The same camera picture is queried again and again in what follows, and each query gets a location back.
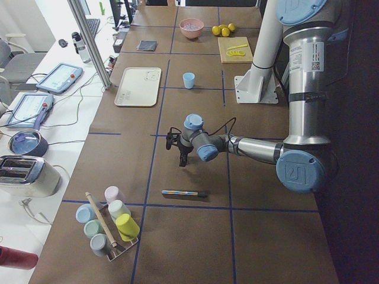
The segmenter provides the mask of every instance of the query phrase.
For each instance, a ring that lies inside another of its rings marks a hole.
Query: pink bowl
[[[186,38],[197,38],[203,32],[204,23],[199,19],[185,19],[180,22],[179,26]]]

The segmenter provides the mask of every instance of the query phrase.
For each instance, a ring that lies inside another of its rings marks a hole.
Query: table
[[[199,18],[201,37],[188,40],[178,26]],[[30,283],[338,283],[313,195],[280,184],[273,165],[226,154],[208,163],[165,149],[171,126],[198,113],[216,130],[237,118],[236,135],[285,138],[288,107],[236,103],[234,76],[250,64],[221,64],[216,24],[234,22],[254,50],[261,25],[255,8],[141,7],[104,92]],[[157,40],[155,52],[137,51]],[[126,67],[162,69],[158,102],[151,108],[114,105]],[[195,88],[182,74],[197,75]],[[75,220],[85,192],[105,202],[115,185],[140,225],[140,241],[113,262],[95,256],[83,224]],[[208,191],[206,199],[168,199],[163,189]]]
[[[113,30],[111,24],[107,23],[105,17],[101,18],[100,29],[95,41],[97,42],[102,59],[106,61],[109,55],[115,56],[115,54],[112,47]],[[94,77],[90,85],[82,89],[83,97],[80,92],[75,92],[79,86],[83,85],[94,75],[96,70],[92,63],[84,64],[79,55],[75,53],[72,41],[69,41],[73,31],[78,31],[78,26],[75,22],[68,21],[62,25],[59,38],[65,38],[69,42],[69,45],[63,49],[58,45],[58,41],[56,41],[34,72],[34,74],[48,73],[60,62],[83,68],[83,75],[69,90],[63,95],[54,96],[56,104],[44,123],[45,126],[42,126],[40,130],[42,136],[49,144],[61,141],[84,141],[88,135],[89,126],[102,97],[103,87],[98,76]],[[28,82],[35,83],[34,79],[30,79]],[[23,93],[19,93],[17,95],[9,106],[10,109],[14,109],[22,94]],[[48,127],[75,122],[76,110],[81,100],[78,122],[76,124]],[[0,125],[5,125],[8,117],[9,114],[3,115],[0,119]],[[2,127],[1,131],[12,136],[21,129],[22,128]],[[0,156],[12,155],[7,147],[8,141],[9,137],[5,135],[1,137]],[[38,212],[42,212],[49,221],[54,221],[82,148],[83,142],[54,144],[49,146],[48,151],[43,157],[50,165],[60,166],[56,167],[56,169],[61,175],[61,180],[54,195],[44,198],[32,198],[29,206],[33,213],[37,214]],[[8,246],[19,250],[30,251],[40,255],[51,226],[38,223],[31,219],[18,204],[19,201],[23,199],[25,199],[25,197],[12,196],[8,192],[0,191],[0,244],[5,247]],[[30,280],[33,271],[34,269],[18,270],[0,267],[0,278],[4,283],[25,284]]]

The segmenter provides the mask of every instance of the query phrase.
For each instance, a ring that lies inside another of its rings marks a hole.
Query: keyboard
[[[95,38],[96,33],[99,29],[100,19],[86,19],[86,20],[87,20],[87,24],[89,26],[89,30],[91,31],[93,38]]]

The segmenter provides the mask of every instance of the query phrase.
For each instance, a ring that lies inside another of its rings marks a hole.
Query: white tray
[[[119,107],[152,107],[158,98],[160,68],[125,68],[114,103]]]

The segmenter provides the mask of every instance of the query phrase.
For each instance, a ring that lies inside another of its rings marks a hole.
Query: yellow cup
[[[115,223],[123,241],[133,240],[140,232],[140,227],[129,214],[118,216]]]

